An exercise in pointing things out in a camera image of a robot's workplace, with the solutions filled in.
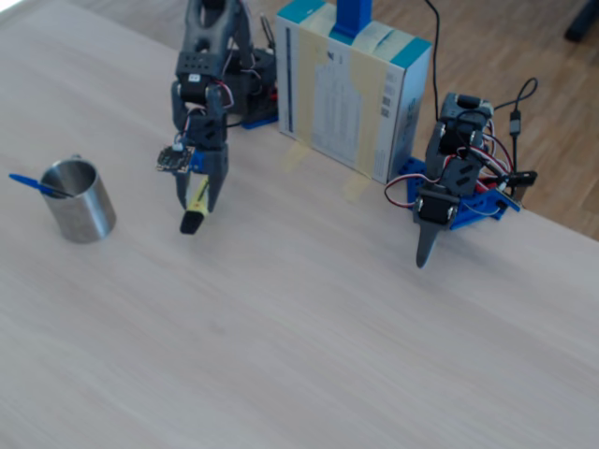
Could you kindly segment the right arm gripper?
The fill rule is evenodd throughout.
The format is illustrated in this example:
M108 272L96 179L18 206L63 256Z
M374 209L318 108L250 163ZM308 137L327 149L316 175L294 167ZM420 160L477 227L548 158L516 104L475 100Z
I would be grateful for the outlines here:
M208 211L213 212L228 173L228 146L204 152L204 171L208 176ZM176 173L176 192L183 209L187 208L190 174Z

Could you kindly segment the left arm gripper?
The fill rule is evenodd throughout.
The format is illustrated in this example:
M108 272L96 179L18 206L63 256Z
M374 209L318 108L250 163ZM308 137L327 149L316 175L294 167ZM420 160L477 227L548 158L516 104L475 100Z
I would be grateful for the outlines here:
M444 186L425 184L416 191L413 219L419 224L416 265L424 268L438 234L453 225L458 214L460 197L452 195Z

